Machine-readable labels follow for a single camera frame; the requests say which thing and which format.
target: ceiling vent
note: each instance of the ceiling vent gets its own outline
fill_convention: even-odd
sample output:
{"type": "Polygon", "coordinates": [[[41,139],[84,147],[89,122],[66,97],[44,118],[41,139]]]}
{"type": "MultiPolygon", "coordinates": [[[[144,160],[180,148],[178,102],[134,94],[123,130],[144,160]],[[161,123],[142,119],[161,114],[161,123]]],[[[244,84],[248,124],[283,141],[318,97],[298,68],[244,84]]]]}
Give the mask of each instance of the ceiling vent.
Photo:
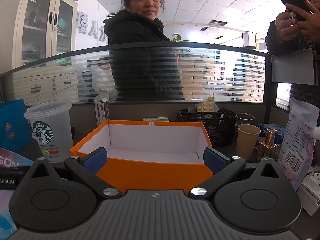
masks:
{"type": "Polygon", "coordinates": [[[212,20],[210,23],[211,23],[212,25],[220,26],[220,27],[227,24],[226,22],[221,22],[221,21],[216,21],[216,20],[212,20]]]}

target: brown paper cup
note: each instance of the brown paper cup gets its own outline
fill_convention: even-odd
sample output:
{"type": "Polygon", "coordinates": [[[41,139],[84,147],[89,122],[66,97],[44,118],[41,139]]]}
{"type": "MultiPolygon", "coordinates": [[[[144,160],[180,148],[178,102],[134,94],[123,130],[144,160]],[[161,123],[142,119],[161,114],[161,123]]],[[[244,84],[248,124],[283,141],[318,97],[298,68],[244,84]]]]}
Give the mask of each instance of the brown paper cup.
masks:
{"type": "Polygon", "coordinates": [[[257,139],[261,130],[251,124],[241,124],[238,126],[238,140],[236,154],[244,158],[246,161],[250,160],[253,149],[256,145],[257,139]]]}

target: white spout cap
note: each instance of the white spout cap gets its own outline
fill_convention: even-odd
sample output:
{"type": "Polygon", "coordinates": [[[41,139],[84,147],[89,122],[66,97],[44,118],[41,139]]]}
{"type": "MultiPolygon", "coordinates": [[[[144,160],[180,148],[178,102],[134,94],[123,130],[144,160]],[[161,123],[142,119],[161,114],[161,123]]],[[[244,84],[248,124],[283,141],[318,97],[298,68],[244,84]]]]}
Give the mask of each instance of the white spout cap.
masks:
{"type": "Polygon", "coordinates": [[[320,127],[315,127],[313,129],[313,139],[315,141],[320,140],[320,127]]]}

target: jacket hood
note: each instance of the jacket hood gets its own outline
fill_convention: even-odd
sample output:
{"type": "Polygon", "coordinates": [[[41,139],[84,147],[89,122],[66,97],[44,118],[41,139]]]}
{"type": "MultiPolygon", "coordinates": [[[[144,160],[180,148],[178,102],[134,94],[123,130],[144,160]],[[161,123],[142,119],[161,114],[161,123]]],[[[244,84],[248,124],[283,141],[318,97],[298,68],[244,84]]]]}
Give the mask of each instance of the jacket hood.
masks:
{"type": "Polygon", "coordinates": [[[163,23],[158,18],[151,21],[149,18],[141,14],[131,13],[126,10],[122,10],[122,11],[119,11],[116,15],[112,16],[111,18],[103,21],[103,23],[105,24],[104,31],[106,35],[109,36],[112,29],[124,21],[137,21],[137,22],[140,22],[142,25],[147,25],[150,28],[158,29],[161,31],[164,28],[163,23]]]}

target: starbucks logo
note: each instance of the starbucks logo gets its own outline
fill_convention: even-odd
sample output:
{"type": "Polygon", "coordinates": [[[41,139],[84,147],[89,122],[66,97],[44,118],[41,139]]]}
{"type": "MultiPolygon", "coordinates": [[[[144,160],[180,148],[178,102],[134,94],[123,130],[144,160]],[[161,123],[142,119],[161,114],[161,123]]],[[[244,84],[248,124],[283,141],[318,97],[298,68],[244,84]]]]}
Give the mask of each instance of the starbucks logo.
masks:
{"type": "Polygon", "coordinates": [[[45,122],[36,121],[33,123],[32,128],[40,143],[49,144],[52,141],[53,131],[45,122]]]}

